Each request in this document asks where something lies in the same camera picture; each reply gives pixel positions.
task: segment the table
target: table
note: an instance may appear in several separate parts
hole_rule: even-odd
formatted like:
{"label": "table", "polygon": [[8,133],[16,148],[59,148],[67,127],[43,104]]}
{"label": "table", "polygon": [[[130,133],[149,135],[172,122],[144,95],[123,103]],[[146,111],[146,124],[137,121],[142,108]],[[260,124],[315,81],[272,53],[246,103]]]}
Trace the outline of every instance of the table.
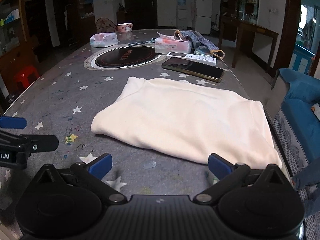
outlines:
{"label": "table", "polygon": [[[121,45],[150,41],[151,38],[157,37],[156,32],[173,35],[174,31],[136,30],[132,33],[118,33],[117,36]],[[179,77],[175,71],[162,69],[161,64],[166,60],[165,56],[151,64],[135,68],[105,71],[85,68],[84,61],[100,50],[91,49],[89,44],[81,47],[39,78],[6,112],[7,116],[16,113],[17,117],[24,117],[28,123],[23,131],[7,130],[8,132],[54,134],[60,143],[55,152],[32,154],[28,159],[27,169],[11,170],[8,179],[4,176],[9,169],[0,168],[2,222],[11,224],[12,232],[18,236],[21,232],[14,219],[14,206],[30,180],[45,163],[52,163],[56,168],[68,168],[71,164],[81,161],[80,157],[87,157],[89,154],[97,157],[108,152],[113,157],[113,167],[102,181],[114,181],[121,176],[121,182],[127,184],[121,188],[121,193],[128,199],[132,194],[188,194],[193,198],[210,184],[206,165],[173,158],[153,150],[136,148],[91,132],[90,126],[94,116],[119,97],[130,76],[152,79],[160,77],[162,73],[168,73],[169,76],[162,78],[185,79],[193,84],[197,84],[196,80],[199,80],[194,76]],[[221,83],[208,81],[205,86],[232,90],[249,99],[238,79],[222,61],[217,61],[217,67],[225,68]],[[73,114],[73,109],[77,106],[82,108],[80,112]],[[72,134],[77,138],[66,143],[66,138]],[[153,161],[156,162],[155,167],[144,169]]]}
{"label": "table", "polygon": [[256,25],[256,24],[246,22],[244,20],[239,20],[239,19],[235,19],[235,18],[231,18],[231,17],[222,16],[221,17],[221,24],[220,24],[219,43],[218,43],[219,48],[221,48],[221,45],[222,45],[222,37],[223,37],[225,24],[230,24],[230,25],[236,26],[238,28],[237,38],[236,38],[236,50],[235,50],[235,54],[233,56],[232,65],[231,65],[232,68],[236,67],[236,63],[237,63],[237,60],[240,55],[240,47],[241,47],[241,42],[242,42],[242,37],[243,37],[244,31],[260,33],[260,34],[263,34],[263,35],[266,35],[266,36],[272,38],[272,44],[271,44],[269,59],[268,59],[268,63],[267,63],[267,70],[266,70],[266,72],[267,72],[271,67],[271,61],[273,58],[273,54],[275,52],[277,38],[278,38],[279,33],[273,32],[267,28],[264,28],[264,27]]}

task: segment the bowl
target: bowl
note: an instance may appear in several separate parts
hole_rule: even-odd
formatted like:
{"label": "bowl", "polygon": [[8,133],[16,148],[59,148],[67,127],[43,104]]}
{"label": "bowl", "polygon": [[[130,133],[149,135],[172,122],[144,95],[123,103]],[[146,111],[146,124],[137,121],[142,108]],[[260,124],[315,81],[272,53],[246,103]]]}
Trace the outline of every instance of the bowl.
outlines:
{"label": "bowl", "polygon": [[122,23],[122,24],[118,24],[117,27],[118,27],[118,31],[120,33],[129,33],[129,32],[132,32],[132,26],[133,26],[133,23]]}

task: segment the blue gripper pad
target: blue gripper pad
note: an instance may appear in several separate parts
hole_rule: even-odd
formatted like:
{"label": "blue gripper pad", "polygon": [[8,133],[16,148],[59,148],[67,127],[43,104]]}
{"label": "blue gripper pad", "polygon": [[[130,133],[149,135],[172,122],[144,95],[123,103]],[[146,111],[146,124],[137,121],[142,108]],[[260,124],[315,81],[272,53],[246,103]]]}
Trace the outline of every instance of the blue gripper pad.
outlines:
{"label": "blue gripper pad", "polygon": [[1,116],[0,117],[0,127],[9,128],[9,129],[25,129],[27,126],[27,121],[21,117],[9,117]]}
{"label": "blue gripper pad", "polygon": [[98,179],[102,179],[112,168],[112,156],[104,153],[87,164],[88,172]]}
{"label": "blue gripper pad", "polygon": [[234,165],[219,155],[212,153],[208,159],[208,168],[219,180],[234,170]]}

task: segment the wooden desk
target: wooden desk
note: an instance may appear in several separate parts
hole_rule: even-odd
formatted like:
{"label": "wooden desk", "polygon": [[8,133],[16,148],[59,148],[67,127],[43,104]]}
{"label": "wooden desk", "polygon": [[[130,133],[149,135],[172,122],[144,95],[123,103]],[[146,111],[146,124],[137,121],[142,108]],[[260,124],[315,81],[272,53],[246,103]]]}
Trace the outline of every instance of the wooden desk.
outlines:
{"label": "wooden desk", "polygon": [[267,64],[267,70],[266,70],[266,72],[267,72],[270,69],[270,65],[271,65],[271,61],[273,58],[273,54],[275,52],[275,47],[276,47],[277,38],[278,38],[279,33],[273,32],[271,30],[268,30],[267,28],[264,28],[264,27],[256,25],[256,24],[245,22],[243,20],[222,16],[221,23],[220,23],[219,43],[218,43],[219,49],[221,49],[222,37],[223,37],[223,31],[224,31],[225,24],[231,24],[231,25],[234,25],[238,28],[238,34],[237,34],[237,40],[236,40],[236,51],[235,51],[235,54],[234,54],[233,60],[232,60],[232,65],[231,65],[232,68],[236,67],[236,62],[237,62],[238,57],[240,55],[241,40],[242,40],[242,36],[243,36],[244,31],[260,33],[260,34],[263,34],[263,35],[266,35],[266,36],[269,36],[272,38],[271,50],[270,50],[268,64]]}

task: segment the sofa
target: sofa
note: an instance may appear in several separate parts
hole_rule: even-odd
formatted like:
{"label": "sofa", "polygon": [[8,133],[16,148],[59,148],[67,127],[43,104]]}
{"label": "sofa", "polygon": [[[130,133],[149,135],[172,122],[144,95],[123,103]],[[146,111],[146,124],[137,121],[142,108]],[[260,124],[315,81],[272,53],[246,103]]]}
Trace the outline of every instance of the sofa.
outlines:
{"label": "sofa", "polygon": [[[278,69],[268,98],[265,111],[283,148],[289,174],[294,176],[320,157],[320,121],[311,110],[320,102],[320,80],[292,69]],[[319,186],[300,190],[301,200]],[[320,212],[305,219],[305,238],[320,239]]]}

